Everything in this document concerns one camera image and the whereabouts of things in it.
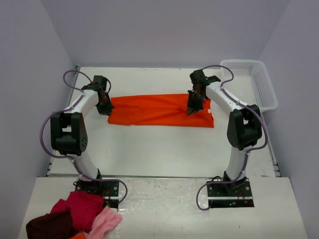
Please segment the orange red cloth piece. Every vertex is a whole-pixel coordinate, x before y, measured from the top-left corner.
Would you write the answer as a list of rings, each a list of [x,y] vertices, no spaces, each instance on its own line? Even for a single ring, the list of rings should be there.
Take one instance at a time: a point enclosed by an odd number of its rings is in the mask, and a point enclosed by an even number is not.
[[[87,234],[84,232],[81,232],[73,236],[71,239],[86,239],[86,238],[87,238]]]

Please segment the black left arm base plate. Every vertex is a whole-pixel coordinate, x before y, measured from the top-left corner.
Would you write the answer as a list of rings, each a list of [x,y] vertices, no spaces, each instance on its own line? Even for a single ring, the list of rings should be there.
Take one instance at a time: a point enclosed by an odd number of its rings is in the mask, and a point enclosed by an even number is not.
[[[119,182],[111,180],[107,182],[77,180],[73,183],[76,191],[85,191],[89,194],[102,196],[104,206],[119,208]]]

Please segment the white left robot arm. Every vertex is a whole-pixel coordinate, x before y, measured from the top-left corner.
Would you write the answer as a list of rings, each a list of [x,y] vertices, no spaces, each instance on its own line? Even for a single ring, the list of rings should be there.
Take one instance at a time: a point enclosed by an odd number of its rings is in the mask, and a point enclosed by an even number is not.
[[[67,158],[79,174],[87,181],[86,190],[93,196],[103,192],[104,184],[100,170],[94,165],[89,154],[85,117],[96,108],[98,114],[110,116],[114,109],[104,76],[94,76],[93,82],[80,89],[80,96],[62,112],[50,117],[51,147],[58,151],[60,158]]]

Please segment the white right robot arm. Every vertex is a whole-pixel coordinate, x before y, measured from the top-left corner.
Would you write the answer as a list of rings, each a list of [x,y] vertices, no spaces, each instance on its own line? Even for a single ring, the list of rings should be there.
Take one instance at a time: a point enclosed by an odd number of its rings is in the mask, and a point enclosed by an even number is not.
[[[203,103],[211,99],[228,115],[227,139],[231,145],[231,156],[224,177],[212,180],[205,186],[222,185],[226,195],[233,196],[245,181],[249,155],[254,150],[264,148],[268,143],[265,125],[257,105],[247,105],[225,89],[224,85],[234,79],[222,82],[217,76],[207,77],[203,69],[190,74],[192,90],[188,91],[187,114],[193,115],[203,110]]]

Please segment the dark maroon t shirt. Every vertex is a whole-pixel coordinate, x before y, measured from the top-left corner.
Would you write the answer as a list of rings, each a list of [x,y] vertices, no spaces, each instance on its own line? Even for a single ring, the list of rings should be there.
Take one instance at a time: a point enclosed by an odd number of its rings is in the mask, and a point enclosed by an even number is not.
[[[70,239],[76,233],[69,212],[46,214],[26,224],[28,239]]]

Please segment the crimson red t shirt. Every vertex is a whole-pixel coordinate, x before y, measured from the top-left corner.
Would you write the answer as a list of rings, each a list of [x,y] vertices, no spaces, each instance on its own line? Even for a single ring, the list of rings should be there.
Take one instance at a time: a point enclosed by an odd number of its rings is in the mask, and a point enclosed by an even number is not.
[[[85,191],[70,192],[66,200],[60,199],[51,213],[68,212],[72,218],[73,229],[77,232],[90,232],[95,218],[102,212],[104,198]]]

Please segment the white plastic basket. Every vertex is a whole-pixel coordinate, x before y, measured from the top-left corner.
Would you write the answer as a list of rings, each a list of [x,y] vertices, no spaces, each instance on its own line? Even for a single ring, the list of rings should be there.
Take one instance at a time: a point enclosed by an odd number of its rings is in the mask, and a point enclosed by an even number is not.
[[[234,79],[224,87],[238,99],[252,105],[256,104],[262,112],[275,110],[278,100],[265,64],[259,60],[223,60],[220,65],[224,80],[229,80],[231,70]]]

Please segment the pink t shirt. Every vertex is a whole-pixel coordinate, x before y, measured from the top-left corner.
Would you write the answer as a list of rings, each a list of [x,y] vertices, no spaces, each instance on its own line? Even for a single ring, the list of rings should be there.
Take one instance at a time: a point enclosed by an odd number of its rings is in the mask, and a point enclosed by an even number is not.
[[[105,207],[94,219],[92,230],[86,236],[87,239],[103,239],[107,233],[115,229],[122,221],[122,216],[111,208]]]

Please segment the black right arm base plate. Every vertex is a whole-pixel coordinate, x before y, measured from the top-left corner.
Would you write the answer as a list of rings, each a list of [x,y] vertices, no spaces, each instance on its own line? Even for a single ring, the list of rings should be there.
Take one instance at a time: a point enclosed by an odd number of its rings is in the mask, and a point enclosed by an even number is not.
[[[247,177],[231,184],[219,183],[224,181],[228,181],[228,179],[216,176],[211,180],[214,183],[207,186],[210,209],[254,207],[250,181]]]

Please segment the orange t shirt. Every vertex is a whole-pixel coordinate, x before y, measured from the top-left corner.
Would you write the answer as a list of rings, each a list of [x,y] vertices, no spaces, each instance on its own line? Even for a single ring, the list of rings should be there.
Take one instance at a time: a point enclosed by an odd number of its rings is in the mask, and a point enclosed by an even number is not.
[[[210,112],[211,100],[205,100],[203,110],[187,114],[188,94],[159,94],[113,97],[114,109],[109,124],[163,125],[187,127],[214,127]]]

